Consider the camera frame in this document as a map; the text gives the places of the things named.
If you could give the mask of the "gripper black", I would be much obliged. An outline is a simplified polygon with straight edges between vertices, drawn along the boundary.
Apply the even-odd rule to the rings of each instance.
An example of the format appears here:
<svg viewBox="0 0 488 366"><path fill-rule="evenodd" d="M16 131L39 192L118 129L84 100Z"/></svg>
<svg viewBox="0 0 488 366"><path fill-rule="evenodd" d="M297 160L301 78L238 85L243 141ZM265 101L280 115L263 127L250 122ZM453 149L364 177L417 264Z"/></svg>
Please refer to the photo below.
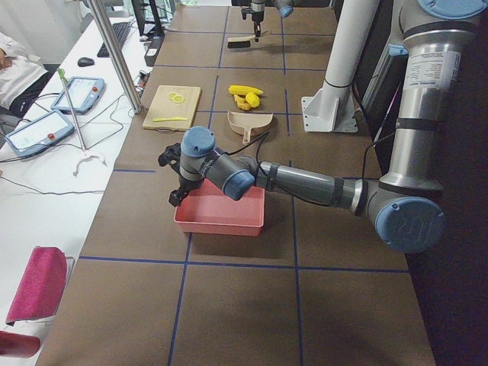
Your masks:
<svg viewBox="0 0 488 366"><path fill-rule="evenodd" d="M199 189L204 182L204 177L199 176L197 180L190 180L183 175L178 176L178 189L172 191L169 195L169 203L173 207L180 207L182 201L190 194L191 191Z"/></svg>
<svg viewBox="0 0 488 366"><path fill-rule="evenodd" d="M265 0L251 0L249 10L251 11L252 21L254 23L255 42L259 42L262 30L261 23L264 20Z"/></svg>

